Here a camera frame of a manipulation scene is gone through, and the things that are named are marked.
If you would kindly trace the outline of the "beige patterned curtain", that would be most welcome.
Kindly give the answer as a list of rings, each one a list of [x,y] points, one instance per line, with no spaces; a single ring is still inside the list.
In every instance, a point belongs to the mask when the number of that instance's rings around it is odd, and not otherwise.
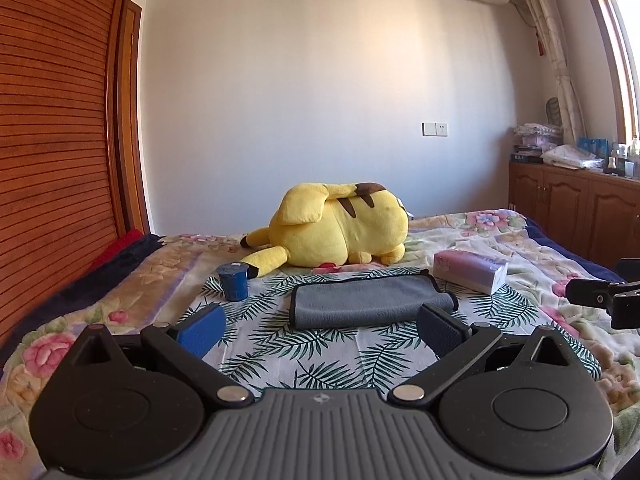
[[[582,109],[568,66],[564,28],[556,0],[525,0],[548,55],[559,100],[564,142],[576,145],[585,134]]]

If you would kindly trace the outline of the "wooden low cabinet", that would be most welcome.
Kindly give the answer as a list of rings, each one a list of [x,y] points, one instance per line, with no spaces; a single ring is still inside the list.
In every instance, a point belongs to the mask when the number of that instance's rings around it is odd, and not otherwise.
[[[509,205],[563,248],[613,269],[639,255],[639,183],[549,165],[509,165]]]

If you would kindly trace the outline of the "red blanket edge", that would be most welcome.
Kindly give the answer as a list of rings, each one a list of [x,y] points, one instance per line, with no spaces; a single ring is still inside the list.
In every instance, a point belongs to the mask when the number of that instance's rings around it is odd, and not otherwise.
[[[113,260],[130,245],[134,244],[138,240],[141,240],[142,237],[143,233],[138,229],[132,229],[126,232],[123,236],[119,237],[117,240],[114,240],[114,242],[111,242],[111,244],[109,244],[107,248],[105,248],[104,251],[99,254],[99,257],[96,258],[93,263],[91,263],[91,266],[89,266],[88,271],[92,272],[96,269],[99,269],[100,266],[103,266],[105,263]]]

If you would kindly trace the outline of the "pink purple tissue pack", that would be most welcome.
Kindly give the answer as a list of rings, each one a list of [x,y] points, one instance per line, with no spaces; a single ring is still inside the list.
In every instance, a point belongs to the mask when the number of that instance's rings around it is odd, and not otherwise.
[[[432,273],[440,280],[492,295],[506,284],[508,262],[475,252],[448,249],[436,252]]]

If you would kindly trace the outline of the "wooden slatted wardrobe door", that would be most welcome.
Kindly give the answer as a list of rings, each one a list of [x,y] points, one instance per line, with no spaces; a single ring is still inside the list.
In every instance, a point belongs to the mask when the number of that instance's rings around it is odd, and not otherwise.
[[[1,333],[126,232],[116,74],[127,0],[1,0]]]

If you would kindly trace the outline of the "white plastic bag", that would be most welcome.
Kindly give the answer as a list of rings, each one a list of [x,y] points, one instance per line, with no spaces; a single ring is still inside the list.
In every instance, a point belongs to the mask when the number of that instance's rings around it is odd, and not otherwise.
[[[591,170],[603,166],[602,158],[570,144],[563,144],[544,152],[542,161],[547,165],[571,170]]]

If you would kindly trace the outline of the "floral bed blanket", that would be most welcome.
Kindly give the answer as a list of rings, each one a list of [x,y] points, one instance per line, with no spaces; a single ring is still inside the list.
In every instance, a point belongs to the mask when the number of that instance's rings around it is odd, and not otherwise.
[[[235,236],[175,235],[146,257],[134,272],[90,307],[55,318],[28,333],[1,378],[1,474],[35,479],[43,472],[28,430],[28,416],[66,352],[90,323],[116,334],[134,334],[153,322],[173,323],[201,292],[217,266],[244,255]],[[506,285],[578,337],[598,360],[597,384],[614,415],[613,441],[600,467],[618,474],[639,448],[639,334],[613,330],[608,315],[570,304],[565,286],[572,278],[609,280],[603,266],[555,246],[538,228],[510,210],[473,211],[413,221],[405,257],[394,268],[429,268],[436,252],[465,250],[508,262]]]

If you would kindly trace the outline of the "stack of folded linens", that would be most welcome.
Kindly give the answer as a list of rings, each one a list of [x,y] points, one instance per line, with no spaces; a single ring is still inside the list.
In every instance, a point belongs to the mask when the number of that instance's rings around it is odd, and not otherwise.
[[[563,144],[563,130],[555,125],[524,124],[512,129],[512,162],[542,164],[542,155]]]

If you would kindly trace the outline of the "purple grey microfibre towel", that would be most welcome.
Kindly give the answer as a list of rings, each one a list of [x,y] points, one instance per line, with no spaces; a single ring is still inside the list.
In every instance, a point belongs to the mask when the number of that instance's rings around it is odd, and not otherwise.
[[[459,307],[457,297],[426,271],[298,285],[291,295],[290,324],[296,330],[334,330],[411,322],[424,304],[447,313]]]

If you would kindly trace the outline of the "dark navy blanket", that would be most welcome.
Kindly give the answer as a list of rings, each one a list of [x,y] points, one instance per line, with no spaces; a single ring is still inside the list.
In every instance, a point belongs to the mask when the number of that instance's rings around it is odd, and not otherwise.
[[[1,345],[1,366],[6,364],[28,333],[59,316],[95,304],[134,272],[146,257],[162,247],[158,235],[143,234],[141,240],[130,245],[113,260],[92,272],[87,271],[78,280],[43,301],[17,324],[9,338]]]

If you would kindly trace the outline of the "white wall switch socket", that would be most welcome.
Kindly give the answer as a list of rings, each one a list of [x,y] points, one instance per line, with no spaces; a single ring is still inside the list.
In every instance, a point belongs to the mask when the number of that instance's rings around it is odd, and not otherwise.
[[[422,134],[424,136],[448,136],[448,125],[444,122],[424,122],[422,124]]]

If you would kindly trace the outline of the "blue cylindrical cup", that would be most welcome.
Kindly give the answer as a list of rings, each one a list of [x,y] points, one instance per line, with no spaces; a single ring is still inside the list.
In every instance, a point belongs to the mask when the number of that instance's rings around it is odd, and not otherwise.
[[[248,296],[248,265],[244,262],[229,262],[216,269],[224,299],[229,302],[245,300]]]

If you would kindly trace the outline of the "blue boxes on cabinet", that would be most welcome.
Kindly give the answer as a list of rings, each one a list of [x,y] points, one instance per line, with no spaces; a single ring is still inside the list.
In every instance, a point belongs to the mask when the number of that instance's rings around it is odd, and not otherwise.
[[[610,141],[608,139],[590,139],[583,136],[578,139],[577,146],[600,159],[607,159],[608,154],[610,154]]]

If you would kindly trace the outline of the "yellow Pikachu plush toy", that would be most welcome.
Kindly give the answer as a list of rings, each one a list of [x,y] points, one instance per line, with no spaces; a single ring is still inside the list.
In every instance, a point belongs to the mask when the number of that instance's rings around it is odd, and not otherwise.
[[[298,266],[386,264],[404,258],[409,215],[378,183],[302,183],[290,188],[269,226],[245,235],[242,259],[259,278]]]

